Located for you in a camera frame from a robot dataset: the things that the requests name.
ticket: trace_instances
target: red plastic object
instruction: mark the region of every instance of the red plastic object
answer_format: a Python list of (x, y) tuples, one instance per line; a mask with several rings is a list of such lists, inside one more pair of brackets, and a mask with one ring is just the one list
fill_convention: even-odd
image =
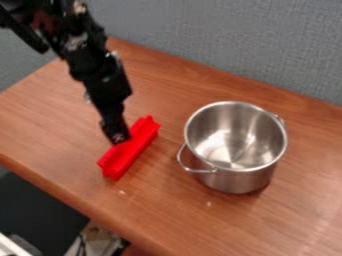
[(117, 181), (157, 135), (160, 124), (152, 116), (139, 118), (132, 125), (131, 139), (113, 145), (97, 161), (103, 176)]

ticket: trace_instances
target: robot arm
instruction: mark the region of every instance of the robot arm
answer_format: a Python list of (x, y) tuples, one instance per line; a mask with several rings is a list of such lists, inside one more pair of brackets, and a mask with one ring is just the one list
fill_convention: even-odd
[(80, 0), (0, 0), (0, 24), (40, 53), (51, 48), (81, 81), (101, 116), (100, 127), (116, 144), (129, 138), (123, 101), (131, 86), (119, 58), (105, 49), (107, 36)]

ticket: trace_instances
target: stainless steel pot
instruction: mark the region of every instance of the stainless steel pot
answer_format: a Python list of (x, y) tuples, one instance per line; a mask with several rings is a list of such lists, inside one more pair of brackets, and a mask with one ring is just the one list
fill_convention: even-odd
[(184, 139), (177, 162), (208, 187), (242, 194), (267, 186), (287, 147), (278, 115), (246, 102), (212, 103), (189, 117)]

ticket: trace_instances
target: wood grain surface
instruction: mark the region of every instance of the wood grain surface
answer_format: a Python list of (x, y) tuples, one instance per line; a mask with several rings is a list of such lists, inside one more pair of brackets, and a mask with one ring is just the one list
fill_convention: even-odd
[[(342, 254), (342, 108), (111, 39), (133, 86), (128, 123), (148, 114), (159, 137), (116, 183), (96, 161), (109, 147), (83, 86), (53, 61), (0, 95), (0, 163), (152, 255)], [(286, 121), (288, 150), (270, 186), (234, 196), (176, 162), (192, 112), (247, 101)]]

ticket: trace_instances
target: pot rim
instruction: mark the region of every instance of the pot rim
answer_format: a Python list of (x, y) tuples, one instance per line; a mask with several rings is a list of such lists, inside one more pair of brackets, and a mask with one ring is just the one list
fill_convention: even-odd
[[(280, 129), (280, 132), (282, 132), (282, 135), (283, 135), (283, 146), (282, 146), (282, 150), (278, 154), (278, 156), (272, 159), (272, 161), (270, 161), (268, 163), (263, 164), (263, 165), (259, 165), (259, 166), (255, 166), (255, 167), (248, 167), (248, 168), (240, 168), (240, 169), (236, 169), (236, 168), (228, 168), (228, 167), (222, 167), (222, 166), (216, 166), (211, 163), (211, 161), (208, 161), (203, 156), (200, 156), (194, 147), (191, 146), (189, 144), (189, 141), (188, 141), (188, 138), (187, 138), (187, 130), (188, 130), (188, 126), (194, 120), (194, 118), (198, 116), (198, 114), (200, 112), (203, 112), (204, 110), (215, 107), (215, 106), (220, 106), (220, 105), (235, 105), (235, 104), (242, 104), (242, 105), (246, 105), (248, 107), (251, 107), (252, 109), (263, 112), (266, 115), (268, 115), (268, 117), (275, 121), (279, 129)], [(274, 163), (278, 162), (278, 160), (280, 159), (280, 157), (283, 156), (284, 154), (284, 151), (287, 149), (287, 146), (288, 146), (288, 136), (287, 136), (287, 132), (286, 132), (286, 127), (284, 127), (284, 121), (282, 120), (282, 118), (279, 118), (278, 115), (275, 115), (274, 113), (268, 112), (267, 110), (264, 110), (263, 108), (258, 107), (256, 105), (248, 103), (248, 102), (244, 102), (244, 101), (218, 101), (218, 102), (214, 102), (214, 103), (210, 103), (207, 104), (206, 106), (203, 106), (202, 108), (199, 108), (194, 113), (192, 115), (189, 116), (187, 122), (185, 122), (185, 125), (184, 125), (184, 130), (183, 130), (183, 133), (184, 133), (184, 140), (185, 140), (185, 144), (187, 144), (187, 147), (189, 149), (189, 151), (192, 152), (192, 154), (206, 163), (208, 164), (210, 166), (212, 166), (214, 168), (218, 169), (218, 171), (230, 171), (230, 172), (254, 172), (254, 171), (259, 171), (267, 167), (270, 167)]]

